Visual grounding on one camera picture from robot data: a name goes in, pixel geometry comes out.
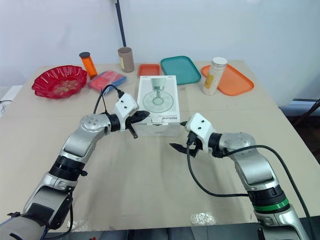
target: white jar lid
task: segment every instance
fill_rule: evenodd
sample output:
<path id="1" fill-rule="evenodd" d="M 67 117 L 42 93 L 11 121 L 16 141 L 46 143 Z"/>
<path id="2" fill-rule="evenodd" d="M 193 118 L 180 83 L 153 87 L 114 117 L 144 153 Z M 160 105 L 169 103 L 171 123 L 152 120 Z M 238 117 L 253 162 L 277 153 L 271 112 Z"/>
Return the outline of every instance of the white jar lid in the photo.
<path id="1" fill-rule="evenodd" d="M 228 61 L 224 57 L 216 56 L 212 59 L 212 62 L 217 65 L 227 65 Z"/>

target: beige table surface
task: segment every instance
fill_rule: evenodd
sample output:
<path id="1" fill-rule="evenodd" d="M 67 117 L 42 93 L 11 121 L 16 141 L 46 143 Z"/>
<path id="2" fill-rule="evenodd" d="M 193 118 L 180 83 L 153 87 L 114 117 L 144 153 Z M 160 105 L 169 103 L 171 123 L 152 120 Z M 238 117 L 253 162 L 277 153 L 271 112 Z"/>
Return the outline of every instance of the beige table surface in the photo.
<path id="1" fill-rule="evenodd" d="M 199 70 L 209 62 L 196 62 Z M 255 83 L 240 96 L 201 92 L 201 82 L 178 86 L 181 120 L 199 112 L 223 132 L 246 132 L 258 144 L 274 148 L 286 162 L 312 216 L 320 215 L 320 167 L 277 105 L 241 60 L 230 64 Z M 118 64 L 96 66 L 99 72 L 121 72 Z M 34 77 L 50 69 L 40 67 Z M 137 96 L 137 70 L 124 73 L 121 89 Z M 98 94 L 84 87 L 60 100 L 37 97 L 31 90 L 34 77 L 23 86 L 0 119 L 0 222 L 6 214 L 21 211 L 44 172 L 54 163 L 66 138 L 82 116 L 93 111 Z M 105 98 L 109 110 L 115 92 Z M 215 224 L 256 222 L 246 197 L 218 198 L 206 195 L 190 176 L 186 156 L 168 143 L 186 142 L 179 137 L 139 137 L 128 131 L 101 139 L 85 166 L 88 176 L 79 177 L 74 191 L 75 231 L 145 229 L 191 226 L 191 215 L 211 213 Z M 270 161 L 281 187 L 299 217 L 303 209 L 290 182 L 272 153 L 260 150 Z M 229 158 L 215 159 L 201 152 L 192 166 L 199 181 L 216 193 L 244 193 Z M 67 229 L 65 221 L 58 231 Z"/>

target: orange tray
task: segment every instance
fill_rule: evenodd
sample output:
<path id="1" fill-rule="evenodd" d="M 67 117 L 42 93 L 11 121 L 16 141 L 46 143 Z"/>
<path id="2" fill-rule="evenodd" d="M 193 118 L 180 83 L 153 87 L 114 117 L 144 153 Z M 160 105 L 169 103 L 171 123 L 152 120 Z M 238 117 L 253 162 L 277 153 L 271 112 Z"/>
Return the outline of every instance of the orange tray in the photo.
<path id="1" fill-rule="evenodd" d="M 138 76 L 157 76 L 160 75 L 161 69 L 159 64 L 140 64 Z"/>
<path id="2" fill-rule="evenodd" d="M 207 77 L 209 69 L 210 65 L 204 66 L 201 69 L 202 75 Z M 249 78 L 229 64 L 226 65 L 218 85 L 220 92 L 228 96 L 244 94 L 251 91 L 254 87 L 255 84 Z"/>

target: red glass bowl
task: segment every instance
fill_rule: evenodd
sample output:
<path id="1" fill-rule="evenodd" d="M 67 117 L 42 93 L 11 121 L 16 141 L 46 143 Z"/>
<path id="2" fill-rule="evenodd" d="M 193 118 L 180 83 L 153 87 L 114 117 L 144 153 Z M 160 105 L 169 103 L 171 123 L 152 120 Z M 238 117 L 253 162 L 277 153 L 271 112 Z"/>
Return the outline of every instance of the red glass bowl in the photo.
<path id="1" fill-rule="evenodd" d="M 87 72 L 81 67 L 58 66 L 38 76 L 31 89 L 39 97 L 62 99 L 78 93 L 86 81 Z"/>

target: product box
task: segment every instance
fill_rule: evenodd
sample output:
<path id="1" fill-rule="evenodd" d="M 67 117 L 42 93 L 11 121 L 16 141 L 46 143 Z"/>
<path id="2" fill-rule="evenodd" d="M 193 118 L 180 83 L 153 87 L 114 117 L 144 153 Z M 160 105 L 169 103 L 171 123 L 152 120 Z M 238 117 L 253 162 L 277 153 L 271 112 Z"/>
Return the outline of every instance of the product box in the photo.
<path id="1" fill-rule="evenodd" d="M 141 76 L 139 110 L 150 115 L 135 126 L 141 137 L 177 137 L 180 133 L 180 111 L 176 76 Z"/>

